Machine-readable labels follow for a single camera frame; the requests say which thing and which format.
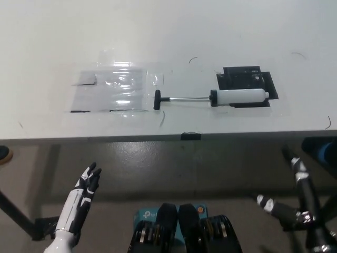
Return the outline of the right black teal robot hand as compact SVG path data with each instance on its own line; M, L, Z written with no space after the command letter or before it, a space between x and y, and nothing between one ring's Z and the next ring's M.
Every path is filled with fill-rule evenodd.
M257 205L277 219L283 231L305 231L305 247L308 252L336 252L336 235L326 227L326 215L323 213L309 169L301 157L288 146L282 148L282 154L293 172L300 206L292 208L262 194L254 196Z

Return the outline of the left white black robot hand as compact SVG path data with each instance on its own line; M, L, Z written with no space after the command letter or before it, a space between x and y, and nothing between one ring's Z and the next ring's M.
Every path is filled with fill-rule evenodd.
M59 216L55 238L45 252L72 252L81 237L81 230L99 187L102 170L96 162L89 165L69 192Z

